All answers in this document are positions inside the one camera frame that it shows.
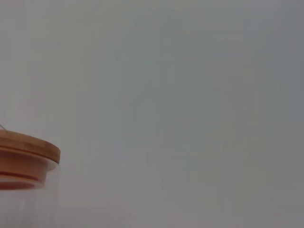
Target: white wall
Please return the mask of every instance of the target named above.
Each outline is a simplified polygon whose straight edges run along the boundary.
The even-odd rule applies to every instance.
[[[292,0],[2,1],[0,122],[62,150],[59,227],[303,227],[303,20]]]

